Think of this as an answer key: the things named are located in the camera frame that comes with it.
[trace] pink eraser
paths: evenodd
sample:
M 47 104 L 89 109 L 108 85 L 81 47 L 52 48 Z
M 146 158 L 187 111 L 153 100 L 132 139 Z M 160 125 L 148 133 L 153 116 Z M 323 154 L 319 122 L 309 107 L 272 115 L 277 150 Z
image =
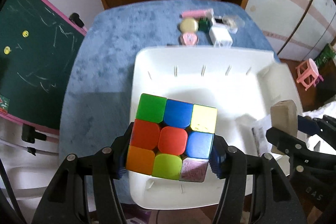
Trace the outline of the pink eraser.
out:
M 206 17 L 208 11 L 209 11 L 209 9 L 185 11 L 181 14 L 181 16 L 182 16 L 182 18 L 186 18 L 186 17 L 202 18 L 202 17 Z
M 182 162 L 180 181 L 203 182 L 209 160 L 185 158 Z

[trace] magnet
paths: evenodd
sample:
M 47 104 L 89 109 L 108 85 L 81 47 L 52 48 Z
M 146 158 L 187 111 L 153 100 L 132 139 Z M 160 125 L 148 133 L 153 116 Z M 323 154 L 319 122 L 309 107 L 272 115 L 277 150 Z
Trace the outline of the magnet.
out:
M 3 52 L 4 52 L 5 54 L 9 54 L 9 53 L 11 52 L 11 48 L 8 47 L 8 46 L 6 46 L 6 47 L 3 49 Z
M 180 23 L 181 33 L 197 32 L 197 30 L 198 30 L 198 22 L 194 18 L 185 18 Z
M 22 33 L 22 36 L 23 36 L 23 37 L 28 37 L 28 35 L 29 35 L 29 32 L 28 32 L 28 31 L 23 31 L 23 33 Z

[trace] pink sticker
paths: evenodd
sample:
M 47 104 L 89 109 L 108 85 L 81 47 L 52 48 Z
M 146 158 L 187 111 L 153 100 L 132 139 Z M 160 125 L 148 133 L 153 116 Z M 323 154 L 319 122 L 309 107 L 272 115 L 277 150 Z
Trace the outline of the pink sticker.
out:
M 198 37 L 194 33 L 186 32 L 181 35 L 180 40 L 181 40 L 182 45 L 193 46 L 197 44 Z
M 185 158 L 182 162 L 181 181 L 203 182 L 209 160 Z

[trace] yellow magnet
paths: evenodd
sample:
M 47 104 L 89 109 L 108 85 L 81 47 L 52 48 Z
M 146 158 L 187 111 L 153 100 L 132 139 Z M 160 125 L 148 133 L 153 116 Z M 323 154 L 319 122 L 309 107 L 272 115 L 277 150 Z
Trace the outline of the yellow magnet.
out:
M 3 52 L 4 52 L 5 54 L 9 54 L 9 53 L 11 52 L 11 48 L 8 47 L 8 46 L 6 46 L 6 47 L 3 49 Z
M 197 32 L 197 30 L 198 30 L 198 22 L 194 18 L 185 18 L 180 23 L 181 33 Z
M 215 133 L 217 109 L 209 106 L 194 105 L 190 127 L 193 131 Z
M 28 32 L 28 31 L 23 31 L 23 33 L 22 33 L 22 36 L 23 36 L 23 37 L 28 37 L 28 35 L 29 35 L 29 32 Z

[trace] white cloth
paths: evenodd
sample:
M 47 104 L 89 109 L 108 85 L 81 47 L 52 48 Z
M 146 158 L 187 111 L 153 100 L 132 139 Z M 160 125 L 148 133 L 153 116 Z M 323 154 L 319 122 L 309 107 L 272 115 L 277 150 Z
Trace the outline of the white cloth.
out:
M 330 102 L 317 110 L 307 111 L 303 113 L 303 116 L 309 116 L 311 118 L 323 118 L 323 115 L 336 118 L 336 101 Z M 335 149 L 333 149 L 327 142 L 317 135 L 308 138 L 307 147 L 309 150 L 314 150 L 314 147 L 320 142 L 319 152 L 325 154 L 336 155 Z

